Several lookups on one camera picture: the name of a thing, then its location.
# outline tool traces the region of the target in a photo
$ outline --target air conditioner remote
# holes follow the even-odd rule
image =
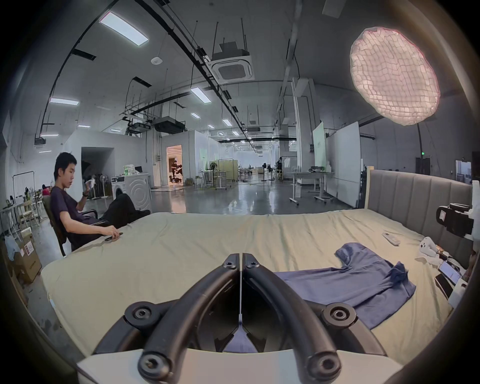
[[[388,232],[384,232],[382,233],[383,237],[386,238],[388,240],[388,242],[392,245],[395,245],[396,247],[399,246],[400,244],[400,240],[397,239],[394,235],[392,235],[391,233],[388,233]]]

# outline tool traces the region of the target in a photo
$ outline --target beige bed sheet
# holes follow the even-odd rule
[[[400,246],[387,242],[385,231]],[[177,299],[238,252],[252,253],[272,271],[340,267],[335,251],[356,241],[393,264],[401,261],[416,292],[373,329],[401,364],[430,342],[451,310],[435,286],[435,270],[415,260],[423,236],[367,209],[273,216],[157,213],[122,232],[119,240],[98,239],[41,273],[61,324],[86,356],[128,305]]]

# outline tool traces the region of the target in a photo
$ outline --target black t-shirt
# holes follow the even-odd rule
[[[98,220],[94,217],[82,215],[77,211],[77,202],[65,190],[59,187],[53,187],[50,192],[50,209],[53,217],[60,227],[63,234],[70,240],[74,248],[78,248],[83,244],[92,241],[99,235],[80,235],[78,233],[68,233],[60,220],[60,212],[68,212],[73,220],[90,225],[96,223]]]

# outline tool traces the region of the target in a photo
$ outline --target washing machine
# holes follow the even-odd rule
[[[112,192],[114,200],[120,193],[126,193],[130,196],[135,209],[152,211],[148,173],[112,177]]]

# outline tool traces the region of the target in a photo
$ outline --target black pants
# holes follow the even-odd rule
[[[149,215],[150,211],[137,211],[129,195],[126,193],[121,193],[118,197],[110,203],[108,209],[98,220],[106,220],[108,223],[102,225],[102,227],[107,227],[113,225],[115,228],[121,228],[127,224],[132,223],[133,221]],[[101,235],[92,234],[92,235],[79,235],[74,234],[74,236],[67,237],[72,244],[72,251],[80,248],[82,245],[87,244],[95,239],[98,239]]]

